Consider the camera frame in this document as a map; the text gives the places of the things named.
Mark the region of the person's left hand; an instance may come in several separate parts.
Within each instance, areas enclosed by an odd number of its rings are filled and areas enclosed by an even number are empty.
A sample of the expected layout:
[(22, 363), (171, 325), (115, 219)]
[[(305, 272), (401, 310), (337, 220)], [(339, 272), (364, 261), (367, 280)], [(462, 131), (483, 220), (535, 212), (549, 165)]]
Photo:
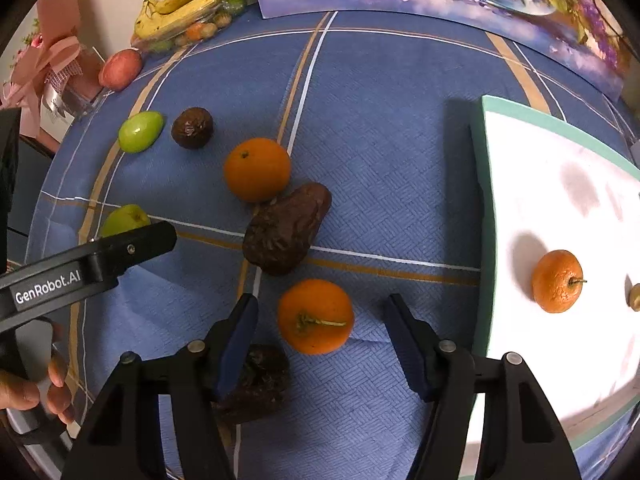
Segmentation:
[[(70, 388), (66, 385), (67, 364), (60, 354), (53, 350), (48, 365), (50, 386), (46, 396), (47, 409), (58, 416), (65, 425), (75, 420), (75, 410)], [(0, 375), (0, 408), (27, 411), (40, 403), (40, 390), (35, 382), (17, 377), (5, 370)]]

